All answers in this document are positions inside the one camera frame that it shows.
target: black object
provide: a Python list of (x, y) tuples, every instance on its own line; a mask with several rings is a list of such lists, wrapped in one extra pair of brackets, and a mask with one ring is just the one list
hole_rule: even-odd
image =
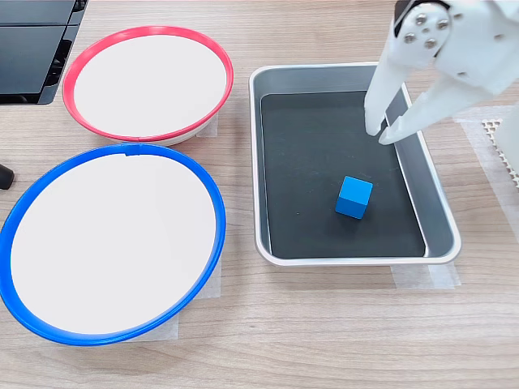
[[(268, 95), (261, 101), (272, 254), (422, 257), (425, 244), (393, 145), (366, 134), (366, 92)], [(361, 220), (335, 212), (345, 176), (373, 183)]]
[(0, 189), (9, 189), (14, 179), (14, 172), (9, 168), (0, 165)]
[(0, 0), (0, 104), (48, 104), (86, 0)]

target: tape strip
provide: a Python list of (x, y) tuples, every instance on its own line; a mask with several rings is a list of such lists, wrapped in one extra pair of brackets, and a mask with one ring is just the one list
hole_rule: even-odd
[(393, 265), (398, 289), (454, 289), (461, 285), (454, 263), (445, 265)]
[(497, 197), (501, 209), (503, 210), (510, 227), (512, 228), (517, 241), (519, 242), (519, 193), (517, 191), (517, 181), (512, 171), (507, 169), (504, 163), (506, 156), (500, 156), (492, 143), (492, 138), (487, 134), (485, 127), (489, 128), (489, 132), (493, 132), (488, 123), (496, 122), (499, 125), (500, 118), (506, 117), (512, 111), (513, 105), (499, 105), (494, 107), (475, 107), (467, 109), (454, 117), (454, 121), (461, 124), (469, 139), (479, 164), (483, 168), (487, 176), (487, 180)]
[[(221, 296), (221, 260), (212, 271), (211, 277), (205, 283), (202, 290), (196, 295), (195, 299), (200, 298), (217, 298)], [(182, 311), (176, 314), (167, 322), (159, 327), (144, 333), (141, 336), (127, 340), (127, 342), (153, 342), (158, 340), (176, 340), (178, 338), (178, 316)]]
[(202, 130), (196, 134), (199, 138), (215, 138), (218, 136), (218, 113), (214, 115)]

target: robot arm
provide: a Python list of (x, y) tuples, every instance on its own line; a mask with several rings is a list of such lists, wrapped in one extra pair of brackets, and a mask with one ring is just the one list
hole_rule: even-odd
[(386, 108), (414, 69), (433, 63), (440, 77), (382, 133), (394, 143), (480, 101), (519, 78), (519, 2), (398, 2), (366, 94), (366, 130), (380, 132)]

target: screw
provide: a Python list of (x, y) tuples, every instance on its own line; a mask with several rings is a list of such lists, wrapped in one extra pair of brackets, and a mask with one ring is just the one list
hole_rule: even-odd
[(437, 27), (439, 30), (444, 30), (445, 28), (448, 27), (448, 20), (446, 20), (446, 19), (440, 20), (440, 21), (436, 24), (436, 27)]
[(416, 41), (416, 36), (412, 32), (404, 36), (405, 43), (413, 43), (414, 41)]
[(436, 46), (436, 39), (427, 39), (425, 41), (425, 47), (426, 49), (432, 49), (433, 47)]
[(419, 15), (416, 17), (416, 25), (417, 25), (417, 26), (421, 26), (421, 25), (424, 24), (425, 22), (427, 22), (427, 15), (425, 15), (425, 14), (419, 14)]

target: wooden table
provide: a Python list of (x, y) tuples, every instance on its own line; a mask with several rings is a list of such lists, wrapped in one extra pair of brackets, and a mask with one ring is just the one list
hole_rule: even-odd
[[(519, 244), (452, 120), (426, 138), (463, 238), (461, 287), (396, 289), (389, 267), (286, 270), (255, 250), (249, 75), (264, 65), (376, 61), (393, 3), (91, 2), (71, 60), (112, 32), (172, 24), (212, 36), (234, 62), (218, 137), (176, 147), (210, 172), (226, 203), (221, 298), (193, 301), (178, 340), (101, 348), (40, 339), (1, 306), (0, 387), (517, 389)], [(413, 98), (433, 74), (411, 79)], [(0, 161), (17, 173), (0, 193), (1, 222), (47, 170), (107, 144), (70, 117), (61, 92), (48, 106), (0, 107), (0, 128)]]

